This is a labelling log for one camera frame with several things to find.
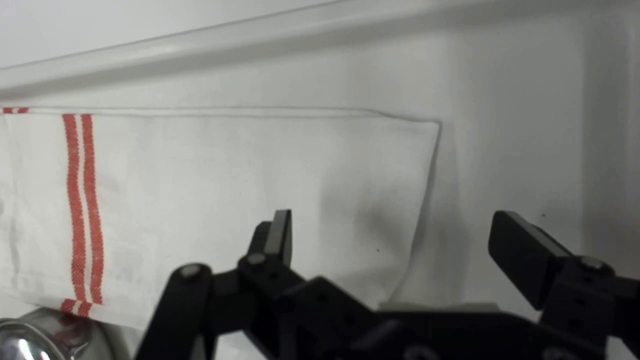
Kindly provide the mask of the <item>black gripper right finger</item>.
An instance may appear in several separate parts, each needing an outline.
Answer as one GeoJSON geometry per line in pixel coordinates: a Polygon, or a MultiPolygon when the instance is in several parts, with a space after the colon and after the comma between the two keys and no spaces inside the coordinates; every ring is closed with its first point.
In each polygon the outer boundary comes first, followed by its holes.
{"type": "Polygon", "coordinates": [[[571,255],[555,239],[510,210],[491,216],[487,255],[539,322],[596,349],[620,338],[640,347],[640,281],[618,276],[596,259],[571,255]]]}

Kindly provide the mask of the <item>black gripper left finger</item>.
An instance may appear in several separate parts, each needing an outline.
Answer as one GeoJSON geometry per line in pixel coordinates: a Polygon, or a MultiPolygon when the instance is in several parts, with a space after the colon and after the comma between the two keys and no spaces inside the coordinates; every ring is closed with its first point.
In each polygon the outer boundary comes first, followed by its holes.
{"type": "Polygon", "coordinates": [[[217,341],[244,335],[268,360],[314,360],[314,341],[293,324],[286,295],[305,281],[290,269],[291,212],[260,222],[231,271],[175,269],[138,347],[136,360],[213,360],[217,341]]]}

